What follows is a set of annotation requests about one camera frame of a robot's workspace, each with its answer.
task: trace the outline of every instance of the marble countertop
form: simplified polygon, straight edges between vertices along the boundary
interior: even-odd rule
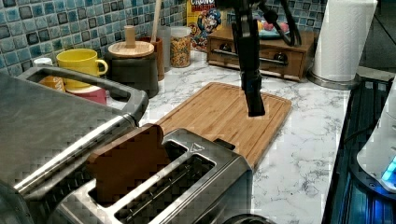
[[[240,86],[236,70],[208,65],[206,54],[191,52],[191,65],[172,68],[159,82],[159,93],[149,100],[140,121],[155,123],[208,82]],[[252,213],[276,223],[320,223],[332,179],[349,91],[262,78],[262,92],[291,100],[284,125],[254,174]],[[108,101],[113,107],[123,104]]]

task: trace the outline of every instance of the mug handle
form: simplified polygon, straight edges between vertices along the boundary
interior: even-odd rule
[[[101,59],[98,59],[98,60],[95,60],[97,63],[101,63],[104,67],[105,67],[105,70],[104,71],[99,71],[98,72],[98,76],[101,76],[101,75],[104,75],[106,72],[107,72],[107,70],[108,70],[108,65],[107,65],[107,63],[105,62],[105,61],[103,61],[103,60],[101,60]]]

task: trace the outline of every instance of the yellow mug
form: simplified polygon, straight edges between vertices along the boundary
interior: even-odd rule
[[[107,63],[98,59],[98,54],[93,49],[70,49],[56,56],[58,64],[62,68],[78,71],[95,77],[99,77],[107,72]],[[104,71],[99,71],[98,63],[104,67]],[[89,87],[90,84],[64,78],[64,83],[69,89]]]

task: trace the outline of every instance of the cereal box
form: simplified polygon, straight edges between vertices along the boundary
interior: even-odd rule
[[[188,0],[187,25],[191,28],[191,49],[206,51],[207,36],[221,28],[223,12],[214,0]]]

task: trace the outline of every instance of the toaster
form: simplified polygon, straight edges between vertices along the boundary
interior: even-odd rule
[[[100,204],[92,179],[68,194],[48,223],[223,223],[250,212],[253,177],[245,158],[185,129],[162,145],[170,163],[118,201]]]

